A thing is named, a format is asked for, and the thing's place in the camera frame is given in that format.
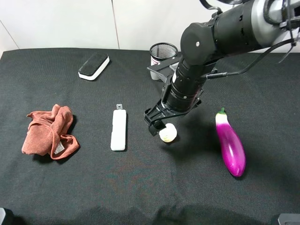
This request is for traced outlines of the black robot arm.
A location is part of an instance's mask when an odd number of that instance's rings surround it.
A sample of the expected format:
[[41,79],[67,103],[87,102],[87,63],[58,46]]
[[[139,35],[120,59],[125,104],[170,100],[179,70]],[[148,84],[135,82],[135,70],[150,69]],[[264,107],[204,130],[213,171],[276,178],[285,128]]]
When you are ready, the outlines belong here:
[[300,27],[297,0],[239,0],[226,12],[218,7],[214,10],[208,22],[195,22],[184,30],[181,57],[149,67],[164,82],[161,99],[144,113],[152,135],[165,128],[165,119],[197,107],[207,80],[230,75],[215,69],[219,59],[260,49],[265,57],[286,44],[295,46],[299,40],[284,38]]

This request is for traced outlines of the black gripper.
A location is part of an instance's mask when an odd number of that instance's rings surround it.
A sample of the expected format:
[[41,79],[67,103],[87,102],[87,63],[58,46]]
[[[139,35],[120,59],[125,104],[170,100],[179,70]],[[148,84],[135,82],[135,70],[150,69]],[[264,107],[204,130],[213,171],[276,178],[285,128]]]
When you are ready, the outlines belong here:
[[166,128],[162,120],[185,115],[197,107],[201,103],[200,95],[200,79],[167,79],[162,88],[161,99],[144,113],[151,135],[156,136]]

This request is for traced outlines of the grey robot base right corner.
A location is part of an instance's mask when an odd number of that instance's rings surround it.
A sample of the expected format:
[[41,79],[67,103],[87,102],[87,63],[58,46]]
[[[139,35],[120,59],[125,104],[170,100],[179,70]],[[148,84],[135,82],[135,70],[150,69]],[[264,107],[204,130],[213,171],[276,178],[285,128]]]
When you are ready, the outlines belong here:
[[282,213],[277,221],[279,225],[300,225],[300,214]]

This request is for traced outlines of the grey robot base left corner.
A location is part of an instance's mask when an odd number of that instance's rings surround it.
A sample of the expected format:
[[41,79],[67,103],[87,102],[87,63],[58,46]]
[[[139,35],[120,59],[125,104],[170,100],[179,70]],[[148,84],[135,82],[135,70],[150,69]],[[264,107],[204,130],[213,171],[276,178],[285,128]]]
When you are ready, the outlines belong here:
[[14,214],[11,210],[0,208],[0,225],[12,225]]

